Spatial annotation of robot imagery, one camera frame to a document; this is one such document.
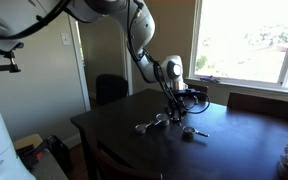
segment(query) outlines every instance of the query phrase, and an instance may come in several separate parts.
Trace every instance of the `dark wooden table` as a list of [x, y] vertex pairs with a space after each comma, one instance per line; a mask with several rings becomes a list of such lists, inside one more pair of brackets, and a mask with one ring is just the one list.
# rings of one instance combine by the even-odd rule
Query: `dark wooden table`
[[160, 172], [166, 180], [278, 179], [277, 164], [288, 142], [287, 119], [212, 103], [205, 112], [188, 114], [183, 121], [210, 134], [208, 138], [184, 139], [182, 127], [173, 124], [150, 126], [146, 134], [136, 134], [134, 127], [153, 120], [166, 103], [161, 92], [145, 90], [73, 117], [89, 175], [94, 178], [95, 172], [87, 153], [86, 132], [91, 130], [110, 153], [136, 169]]

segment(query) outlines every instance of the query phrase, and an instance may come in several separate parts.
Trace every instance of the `window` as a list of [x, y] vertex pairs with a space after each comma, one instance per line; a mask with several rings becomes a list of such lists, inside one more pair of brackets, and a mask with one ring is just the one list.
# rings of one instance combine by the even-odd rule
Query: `window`
[[288, 0], [199, 0], [190, 77], [288, 88]]

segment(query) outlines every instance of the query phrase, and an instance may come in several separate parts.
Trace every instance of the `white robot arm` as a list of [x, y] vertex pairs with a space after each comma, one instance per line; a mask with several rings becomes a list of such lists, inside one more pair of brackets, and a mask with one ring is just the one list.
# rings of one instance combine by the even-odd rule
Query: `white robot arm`
[[[181, 59], [169, 56], [160, 65], [144, 49], [154, 34], [155, 25], [142, 0], [0, 0], [0, 59], [10, 60], [9, 66], [0, 66], [0, 71], [18, 72], [13, 50], [23, 47], [20, 39], [39, 31], [63, 11], [86, 23], [105, 16], [115, 18], [125, 32], [128, 49], [143, 78], [149, 83], [160, 83], [170, 100], [171, 116], [181, 119], [185, 107], [178, 103], [166, 84], [176, 82], [172, 90], [184, 91]], [[17, 157], [1, 114], [0, 179], [35, 179]]]

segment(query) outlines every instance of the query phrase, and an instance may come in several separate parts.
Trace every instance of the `light switch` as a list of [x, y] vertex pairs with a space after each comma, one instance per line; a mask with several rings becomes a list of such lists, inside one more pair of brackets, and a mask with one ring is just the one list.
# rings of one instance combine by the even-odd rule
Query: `light switch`
[[71, 41], [70, 41], [70, 37], [68, 35], [68, 33], [61, 33], [61, 37], [62, 37], [62, 43], [63, 45], [71, 45]]

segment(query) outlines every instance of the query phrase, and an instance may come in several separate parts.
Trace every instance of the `chair back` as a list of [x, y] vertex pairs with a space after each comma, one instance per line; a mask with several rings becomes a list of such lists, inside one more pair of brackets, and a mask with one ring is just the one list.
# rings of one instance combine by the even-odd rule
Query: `chair back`
[[288, 120], [287, 101], [230, 92], [227, 107]]
[[96, 166], [101, 180], [162, 180], [162, 174], [144, 172], [121, 165], [104, 154], [98, 148], [98, 143], [93, 134], [87, 133], [90, 153], [96, 161]]
[[96, 78], [96, 103], [108, 104], [127, 96], [128, 82], [121, 76], [101, 74]]
[[[196, 91], [200, 91], [200, 92], [203, 92], [205, 94], [207, 94], [207, 92], [208, 92], [208, 86], [201, 86], [201, 85], [195, 85], [195, 84], [187, 84], [187, 86], [189, 89], [195, 89]], [[198, 95], [197, 99], [201, 100], [201, 101], [205, 101], [206, 97], [203, 95]]]

